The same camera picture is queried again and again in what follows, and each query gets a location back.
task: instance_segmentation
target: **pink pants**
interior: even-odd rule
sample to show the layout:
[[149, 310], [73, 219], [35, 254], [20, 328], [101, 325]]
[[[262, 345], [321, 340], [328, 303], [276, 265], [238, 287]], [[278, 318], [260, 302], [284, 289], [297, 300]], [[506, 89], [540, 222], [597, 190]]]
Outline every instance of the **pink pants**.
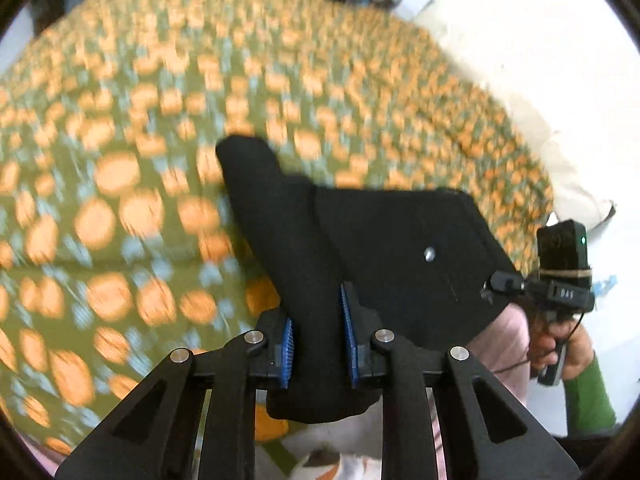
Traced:
[[[514, 303], [509, 304], [484, 332], [468, 345], [468, 350], [489, 370], [500, 370], [526, 358], [529, 349], [529, 325], [523, 310]], [[523, 405], [526, 405], [529, 367], [519, 366], [498, 375], [500, 382]], [[445, 457], [442, 450], [440, 424], [436, 414], [433, 395], [429, 392], [433, 436], [438, 460], [438, 476], [446, 480]]]

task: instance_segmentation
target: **green bedsheet with orange flowers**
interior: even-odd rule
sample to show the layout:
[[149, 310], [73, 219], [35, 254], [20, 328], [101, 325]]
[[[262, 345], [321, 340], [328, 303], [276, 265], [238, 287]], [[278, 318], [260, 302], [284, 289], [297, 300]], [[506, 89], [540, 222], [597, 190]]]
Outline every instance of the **green bedsheet with orange flowers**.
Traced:
[[87, 0], [0, 80], [0, 408], [22, 434], [68, 453], [173, 348], [277, 305], [225, 195], [231, 132], [318, 184], [466, 190], [536, 259], [548, 177], [427, 32], [327, 0]]

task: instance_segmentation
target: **green sleeve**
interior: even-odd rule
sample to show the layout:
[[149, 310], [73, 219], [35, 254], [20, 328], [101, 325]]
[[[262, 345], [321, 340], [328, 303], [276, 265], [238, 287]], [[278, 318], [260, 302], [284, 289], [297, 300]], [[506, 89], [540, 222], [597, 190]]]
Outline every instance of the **green sleeve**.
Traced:
[[616, 413], [602, 379], [597, 356], [575, 379], [564, 382], [566, 424], [570, 437], [582, 437], [611, 430]]

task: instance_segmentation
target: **silver screw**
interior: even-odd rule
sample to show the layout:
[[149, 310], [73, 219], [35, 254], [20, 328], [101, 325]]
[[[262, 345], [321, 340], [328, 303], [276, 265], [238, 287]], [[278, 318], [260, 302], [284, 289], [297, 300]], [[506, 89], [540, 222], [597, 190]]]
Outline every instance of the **silver screw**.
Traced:
[[264, 339], [264, 334], [259, 330], [251, 330], [244, 334], [244, 340], [247, 341], [250, 345], [255, 345]]
[[183, 363], [189, 358], [189, 351], [186, 348], [176, 348], [170, 357], [174, 363]]
[[454, 346], [449, 353], [458, 361], [465, 361], [469, 357], [469, 350], [463, 346]]
[[395, 337], [396, 335], [386, 328], [381, 328], [376, 332], [376, 339], [381, 343], [391, 343]]
[[433, 247], [427, 247], [424, 250], [424, 260], [426, 262], [432, 262], [436, 258], [436, 249]]

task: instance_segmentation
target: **black cloth item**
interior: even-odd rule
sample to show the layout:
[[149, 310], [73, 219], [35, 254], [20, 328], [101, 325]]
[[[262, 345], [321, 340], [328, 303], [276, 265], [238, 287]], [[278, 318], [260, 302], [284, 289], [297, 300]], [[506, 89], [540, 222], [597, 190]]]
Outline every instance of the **black cloth item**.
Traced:
[[386, 328], [433, 350], [468, 344], [506, 306], [480, 297], [493, 272], [515, 270], [465, 193], [315, 186], [249, 137], [222, 140], [217, 154], [235, 220], [295, 326], [289, 389], [268, 399], [274, 418], [330, 422], [377, 400], [348, 383], [343, 281]]

